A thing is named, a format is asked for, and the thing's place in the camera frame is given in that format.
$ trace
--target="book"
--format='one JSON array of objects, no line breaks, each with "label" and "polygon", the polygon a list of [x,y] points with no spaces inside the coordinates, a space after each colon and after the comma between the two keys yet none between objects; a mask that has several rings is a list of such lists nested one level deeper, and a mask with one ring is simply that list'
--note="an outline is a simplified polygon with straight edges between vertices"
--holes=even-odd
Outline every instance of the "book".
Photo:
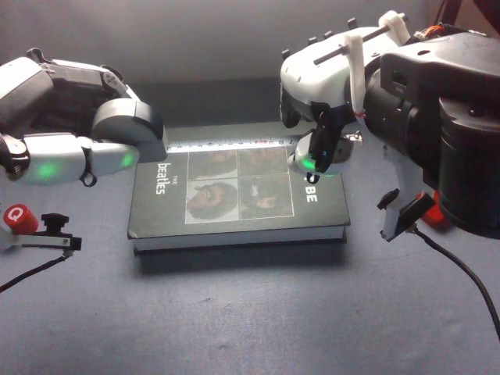
[{"label": "book", "polygon": [[310,124],[183,127],[167,158],[137,165],[128,227],[136,252],[345,240],[341,175],[311,185],[288,156]]}]

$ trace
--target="green led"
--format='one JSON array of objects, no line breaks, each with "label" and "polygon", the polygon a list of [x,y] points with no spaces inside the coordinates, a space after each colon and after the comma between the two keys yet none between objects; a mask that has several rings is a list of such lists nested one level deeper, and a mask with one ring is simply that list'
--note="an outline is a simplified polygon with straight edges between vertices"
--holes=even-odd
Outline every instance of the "green led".
[{"label": "green led", "polygon": [[310,162],[309,160],[303,160],[302,165],[308,170],[316,170],[316,164],[314,162]]},{"label": "green led", "polygon": [[134,156],[132,154],[126,154],[123,157],[122,163],[120,164],[120,166],[122,168],[127,168],[128,166],[131,166],[132,164],[134,164]]},{"label": "green led", "polygon": [[55,175],[59,174],[59,167],[56,164],[45,163],[38,167],[38,178],[43,181],[50,180]]}]

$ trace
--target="photo grid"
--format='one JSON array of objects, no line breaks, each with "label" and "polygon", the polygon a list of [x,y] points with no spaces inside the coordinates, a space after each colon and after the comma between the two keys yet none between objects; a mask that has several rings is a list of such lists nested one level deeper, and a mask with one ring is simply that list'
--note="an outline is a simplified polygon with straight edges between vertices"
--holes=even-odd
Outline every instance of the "photo grid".
[{"label": "photo grid", "polygon": [[294,215],[285,147],[190,152],[185,223]]}]

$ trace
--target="metal ruler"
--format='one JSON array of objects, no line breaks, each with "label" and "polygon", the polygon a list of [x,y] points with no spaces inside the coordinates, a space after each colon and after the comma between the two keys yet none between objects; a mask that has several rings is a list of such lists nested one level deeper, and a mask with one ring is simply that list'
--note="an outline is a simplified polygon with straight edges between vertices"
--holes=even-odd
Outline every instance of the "metal ruler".
[{"label": "metal ruler", "polygon": [[224,150],[242,150],[249,148],[295,147],[302,136],[288,137],[250,137],[212,139],[206,141],[169,142],[166,151],[170,154],[182,152],[207,152]]}]

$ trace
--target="robotic hand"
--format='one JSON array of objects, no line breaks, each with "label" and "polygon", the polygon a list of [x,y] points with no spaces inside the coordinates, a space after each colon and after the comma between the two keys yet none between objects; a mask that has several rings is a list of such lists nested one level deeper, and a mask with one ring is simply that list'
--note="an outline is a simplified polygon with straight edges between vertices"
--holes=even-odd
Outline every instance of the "robotic hand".
[{"label": "robotic hand", "polygon": [[434,205],[458,227],[500,238],[500,41],[440,24],[410,37],[406,17],[390,11],[380,27],[328,32],[324,41],[283,52],[281,118],[316,129],[289,163],[315,184],[340,173],[352,140],[341,135],[355,120],[382,140],[399,188],[386,209],[382,237],[408,230]]},{"label": "robotic hand", "polygon": [[[51,61],[33,48],[0,66],[0,82],[0,165],[11,180],[90,187],[166,158],[162,119],[109,66]],[[29,128],[64,133],[25,135]]]}]

